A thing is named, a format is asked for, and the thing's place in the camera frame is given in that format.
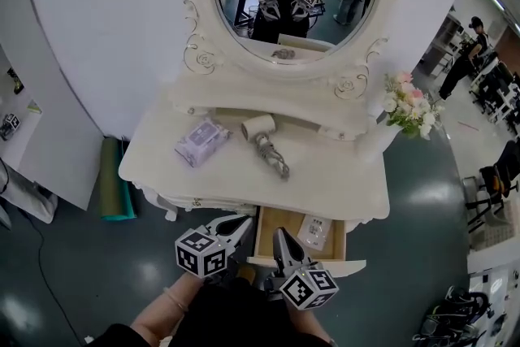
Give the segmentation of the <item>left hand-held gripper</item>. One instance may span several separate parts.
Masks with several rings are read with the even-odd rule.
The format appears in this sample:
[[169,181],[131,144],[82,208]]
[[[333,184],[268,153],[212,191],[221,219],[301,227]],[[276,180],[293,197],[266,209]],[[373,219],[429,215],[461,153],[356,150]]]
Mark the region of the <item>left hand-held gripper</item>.
[[228,215],[212,220],[207,227],[190,228],[175,241],[177,265],[200,279],[224,271],[228,258],[244,243],[252,226],[248,215]]

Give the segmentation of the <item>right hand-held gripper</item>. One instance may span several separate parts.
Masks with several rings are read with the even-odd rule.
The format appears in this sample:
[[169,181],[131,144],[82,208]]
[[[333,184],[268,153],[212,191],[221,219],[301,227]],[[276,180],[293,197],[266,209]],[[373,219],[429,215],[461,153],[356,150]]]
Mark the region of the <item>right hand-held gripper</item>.
[[304,246],[286,228],[273,233],[273,257],[278,268],[289,267],[292,262],[310,263],[269,275],[264,289],[271,300],[283,298],[297,310],[312,310],[324,306],[339,292],[331,272],[321,262],[311,262]]

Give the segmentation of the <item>wooden drawer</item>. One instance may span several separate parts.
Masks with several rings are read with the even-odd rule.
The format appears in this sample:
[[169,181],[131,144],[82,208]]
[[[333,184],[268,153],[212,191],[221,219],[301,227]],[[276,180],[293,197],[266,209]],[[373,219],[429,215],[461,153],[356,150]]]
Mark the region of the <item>wooden drawer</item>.
[[[302,213],[262,206],[258,214],[253,255],[249,256],[247,261],[261,267],[276,268],[273,258],[274,231],[278,227],[285,227],[296,238],[304,218],[305,215]],[[305,248],[312,259],[321,262],[334,278],[353,275],[366,267],[366,260],[346,259],[345,225],[345,221],[332,220],[324,248],[321,251]]]

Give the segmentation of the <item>cream hair dryer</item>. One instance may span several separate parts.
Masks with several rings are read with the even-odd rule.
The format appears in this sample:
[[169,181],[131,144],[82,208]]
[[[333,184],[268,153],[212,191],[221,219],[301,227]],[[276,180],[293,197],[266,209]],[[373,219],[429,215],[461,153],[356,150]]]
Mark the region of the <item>cream hair dryer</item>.
[[271,167],[281,180],[287,180],[290,168],[270,139],[270,135],[277,130],[274,117],[257,116],[247,119],[240,127],[245,140],[254,147],[256,155]]

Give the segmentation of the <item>white dressing table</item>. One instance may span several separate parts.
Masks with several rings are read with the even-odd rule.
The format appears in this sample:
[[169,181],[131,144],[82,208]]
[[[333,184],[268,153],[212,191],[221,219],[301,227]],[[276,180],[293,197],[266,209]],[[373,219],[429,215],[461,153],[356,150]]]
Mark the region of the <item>white dressing table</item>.
[[[371,64],[386,41],[394,0],[375,0],[352,40],[322,58],[287,63],[249,52],[232,35],[216,0],[186,0],[192,28],[180,73],[141,119],[119,166],[122,179],[164,197],[249,203],[344,220],[351,228],[388,216],[383,156],[357,157],[355,141],[320,136],[321,126],[374,126],[366,104]],[[212,116],[179,113],[174,104],[214,107]],[[266,165],[241,131],[247,119],[272,115],[270,135],[290,168],[287,180]],[[204,118],[232,131],[200,167],[190,167],[176,142]]]

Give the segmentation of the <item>pale paper packet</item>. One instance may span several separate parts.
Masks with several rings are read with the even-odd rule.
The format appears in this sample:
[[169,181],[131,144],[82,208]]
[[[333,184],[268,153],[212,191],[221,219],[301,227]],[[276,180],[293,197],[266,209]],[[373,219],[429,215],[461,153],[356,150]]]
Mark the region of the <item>pale paper packet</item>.
[[330,219],[306,215],[301,223],[297,238],[306,247],[322,251],[331,225]]

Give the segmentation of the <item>person's brown shoe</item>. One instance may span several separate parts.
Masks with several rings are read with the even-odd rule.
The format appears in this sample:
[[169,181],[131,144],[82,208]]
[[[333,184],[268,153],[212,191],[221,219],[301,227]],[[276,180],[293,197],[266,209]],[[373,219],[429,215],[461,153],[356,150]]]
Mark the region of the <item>person's brown shoe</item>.
[[254,283],[256,271],[248,264],[242,264],[238,267],[236,278],[247,281],[250,285]]

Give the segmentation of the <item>person's black clothing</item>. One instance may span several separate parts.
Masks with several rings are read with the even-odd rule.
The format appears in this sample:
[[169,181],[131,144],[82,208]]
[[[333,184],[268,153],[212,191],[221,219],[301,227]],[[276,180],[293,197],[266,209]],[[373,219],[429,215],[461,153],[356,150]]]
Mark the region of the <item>person's black clothing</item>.
[[[152,347],[130,328],[111,324],[86,347]],[[225,285],[204,282],[172,334],[158,347],[331,347],[299,332],[285,301],[234,278]]]

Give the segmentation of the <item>teal rolled mat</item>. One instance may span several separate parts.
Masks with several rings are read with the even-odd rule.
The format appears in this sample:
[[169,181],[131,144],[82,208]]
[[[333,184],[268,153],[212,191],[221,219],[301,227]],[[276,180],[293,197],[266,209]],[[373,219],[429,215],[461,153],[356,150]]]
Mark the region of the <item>teal rolled mat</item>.
[[[119,154],[120,154],[120,163],[121,163],[123,156],[124,156],[123,142],[120,140],[118,140],[118,141],[119,141]],[[123,218],[119,221],[135,219],[136,214],[133,209],[131,194],[129,192],[129,187],[128,187],[128,182],[125,180],[122,180],[120,176],[119,176],[119,179],[120,179],[121,191],[123,194]]]

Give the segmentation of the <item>pile of black headgear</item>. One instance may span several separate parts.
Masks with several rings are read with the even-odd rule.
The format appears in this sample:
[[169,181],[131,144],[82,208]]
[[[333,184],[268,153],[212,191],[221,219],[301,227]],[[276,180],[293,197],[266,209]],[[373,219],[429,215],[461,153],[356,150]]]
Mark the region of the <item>pile of black headgear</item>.
[[452,286],[424,315],[413,347],[487,347],[506,320],[485,292]]

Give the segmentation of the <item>white shelf unit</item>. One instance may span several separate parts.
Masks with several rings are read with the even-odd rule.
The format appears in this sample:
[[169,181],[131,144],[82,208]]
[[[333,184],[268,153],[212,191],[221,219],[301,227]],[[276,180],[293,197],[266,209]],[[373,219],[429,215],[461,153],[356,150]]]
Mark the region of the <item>white shelf unit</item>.
[[102,134],[67,84],[47,44],[0,46],[40,114],[21,106],[22,119],[6,143],[7,163],[19,174],[87,210],[98,175]]

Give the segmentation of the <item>pink white flower bouquet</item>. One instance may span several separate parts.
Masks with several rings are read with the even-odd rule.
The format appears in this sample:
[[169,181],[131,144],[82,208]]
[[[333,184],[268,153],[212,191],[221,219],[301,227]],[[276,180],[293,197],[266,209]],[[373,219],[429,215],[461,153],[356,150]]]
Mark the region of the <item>pink white flower bouquet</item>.
[[383,110],[387,126],[398,127],[408,137],[429,140],[431,132],[441,126],[440,113],[444,110],[428,93],[413,84],[408,72],[384,77]]

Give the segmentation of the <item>white padded bundle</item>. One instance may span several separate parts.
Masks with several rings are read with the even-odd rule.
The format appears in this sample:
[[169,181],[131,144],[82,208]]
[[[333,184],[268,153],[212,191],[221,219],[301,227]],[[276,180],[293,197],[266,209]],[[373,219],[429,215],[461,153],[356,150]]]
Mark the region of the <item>white padded bundle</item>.
[[1,159],[0,198],[46,224],[52,223],[59,203],[57,195],[41,190]]

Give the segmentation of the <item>black orange desk chair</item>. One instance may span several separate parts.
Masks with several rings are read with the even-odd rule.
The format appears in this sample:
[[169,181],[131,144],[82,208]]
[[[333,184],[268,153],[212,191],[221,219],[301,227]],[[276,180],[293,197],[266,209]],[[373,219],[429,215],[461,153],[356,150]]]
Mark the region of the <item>black orange desk chair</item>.
[[479,230],[482,226],[500,227],[510,225],[505,217],[506,198],[511,191],[518,192],[520,184],[504,182],[496,166],[484,167],[477,176],[466,177],[462,180],[465,205],[469,212],[474,212],[468,220],[469,234]]

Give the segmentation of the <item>row of black office chairs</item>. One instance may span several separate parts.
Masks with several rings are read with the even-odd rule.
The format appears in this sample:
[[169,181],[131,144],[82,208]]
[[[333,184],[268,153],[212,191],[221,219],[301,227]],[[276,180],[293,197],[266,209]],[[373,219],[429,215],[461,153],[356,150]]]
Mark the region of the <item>row of black office chairs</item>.
[[481,72],[470,84],[474,104],[495,124],[505,122],[520,137],[520,77],[499,61],[489,72]]

